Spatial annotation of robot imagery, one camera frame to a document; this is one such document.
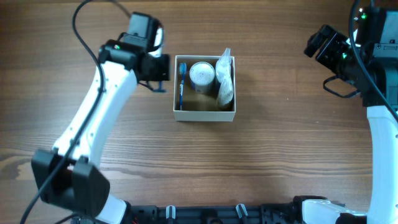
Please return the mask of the blue disposable razor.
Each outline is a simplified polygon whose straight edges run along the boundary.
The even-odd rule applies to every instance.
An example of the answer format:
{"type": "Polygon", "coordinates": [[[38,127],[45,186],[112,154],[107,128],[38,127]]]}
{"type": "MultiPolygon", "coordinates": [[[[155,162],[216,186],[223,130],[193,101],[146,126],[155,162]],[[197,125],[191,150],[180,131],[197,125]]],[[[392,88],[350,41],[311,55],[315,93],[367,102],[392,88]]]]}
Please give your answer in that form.
{"type": "Polygon", "coordinates": [[[159,86],[157,88],[153,87],[152,91],[155,93],[165,93],[167,90],[162,87],[163,81],[158,81],[159,86]]]}

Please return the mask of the blue white toothbrush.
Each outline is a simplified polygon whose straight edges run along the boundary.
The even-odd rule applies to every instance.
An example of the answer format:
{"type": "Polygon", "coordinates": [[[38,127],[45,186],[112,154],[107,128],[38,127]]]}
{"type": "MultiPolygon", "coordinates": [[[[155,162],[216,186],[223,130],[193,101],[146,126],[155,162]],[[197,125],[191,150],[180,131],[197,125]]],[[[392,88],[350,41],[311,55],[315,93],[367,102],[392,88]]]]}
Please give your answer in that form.
{"type": "Polygon", "coordinates": [[[187,74],[187,64],[180,63],[178,66],[178,74],[181,76],[181,81],[179,84],[179,101],[178,101],[178,109],[180,111],[183,110],[183,88],[185,84],[185,75],[187,74]]]}

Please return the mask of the cotton swab round container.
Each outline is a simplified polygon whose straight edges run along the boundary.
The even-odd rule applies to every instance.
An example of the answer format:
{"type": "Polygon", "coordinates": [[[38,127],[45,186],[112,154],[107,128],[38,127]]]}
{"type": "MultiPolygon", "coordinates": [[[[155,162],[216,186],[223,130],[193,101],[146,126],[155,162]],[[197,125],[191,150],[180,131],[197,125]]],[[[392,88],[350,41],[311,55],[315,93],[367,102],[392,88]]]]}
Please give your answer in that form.
{"type": "Polygon", "coordinates": [[[192,88],[201,94],[211,91],[215,80],[215,69],[208,62],[197,62],[193,64],[189,71],[192,88]]]}

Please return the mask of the blue foam soap pump bottle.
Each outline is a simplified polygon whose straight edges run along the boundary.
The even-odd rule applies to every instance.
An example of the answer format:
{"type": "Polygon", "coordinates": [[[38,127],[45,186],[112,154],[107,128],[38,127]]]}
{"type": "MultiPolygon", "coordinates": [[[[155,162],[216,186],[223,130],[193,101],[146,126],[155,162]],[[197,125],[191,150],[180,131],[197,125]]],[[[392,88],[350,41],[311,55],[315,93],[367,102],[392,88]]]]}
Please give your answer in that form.
{"type": "Polygon", "coordinates": [[[216,81],[219,89],[224,93],[232,90],[231,80],[231,49],[226,48],[216,63],[216,81]]]}

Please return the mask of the white bamboo print lotion tube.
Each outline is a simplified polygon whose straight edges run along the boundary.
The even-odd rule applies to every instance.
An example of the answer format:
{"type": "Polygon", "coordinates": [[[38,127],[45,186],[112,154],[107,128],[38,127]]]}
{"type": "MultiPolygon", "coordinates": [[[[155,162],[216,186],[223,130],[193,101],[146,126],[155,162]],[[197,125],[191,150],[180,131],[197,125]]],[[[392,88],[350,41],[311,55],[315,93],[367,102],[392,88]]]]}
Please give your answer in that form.
{"type": "Polygon", "coordinates": [[[230,75],[222,78],[218,95],[216,98],[216,105],[220,111],[228,111],[231,109],[234,98],[234,86],[230,75]]]}

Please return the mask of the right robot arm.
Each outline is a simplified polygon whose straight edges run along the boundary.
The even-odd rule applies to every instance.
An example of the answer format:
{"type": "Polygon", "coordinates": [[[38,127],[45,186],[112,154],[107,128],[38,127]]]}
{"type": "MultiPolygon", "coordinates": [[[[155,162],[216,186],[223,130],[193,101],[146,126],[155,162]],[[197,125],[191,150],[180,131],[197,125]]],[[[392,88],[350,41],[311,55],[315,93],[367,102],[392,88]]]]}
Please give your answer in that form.
{"type": "Polygon", "coordinates": [[[373,185],[366,213],[336,205],[323,197],[297,196],[299,223],[397,223],[397,10],[359,8],[349,15],[349,35],[329,25],[308,40],[308,57],[355,87],[367,110],[373,145],[373,185]]]}

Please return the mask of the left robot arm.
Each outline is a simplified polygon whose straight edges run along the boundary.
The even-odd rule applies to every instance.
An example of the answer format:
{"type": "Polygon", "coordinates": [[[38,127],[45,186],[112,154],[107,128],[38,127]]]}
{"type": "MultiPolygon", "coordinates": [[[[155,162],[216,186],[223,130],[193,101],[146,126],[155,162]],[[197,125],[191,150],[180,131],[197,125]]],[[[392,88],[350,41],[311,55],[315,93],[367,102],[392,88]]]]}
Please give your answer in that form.
{"type": "Polygon", "coordinates": [[[72,122],[51,150],[38,150],[31,160],[38,199],[93,222],[136,221],[131,205],[110,194],[99,166],[106,138],[139,83],[169,80],[163,41],[161,22],[135,12],[128,31],[101,46],[93,83],[72,122]]]}

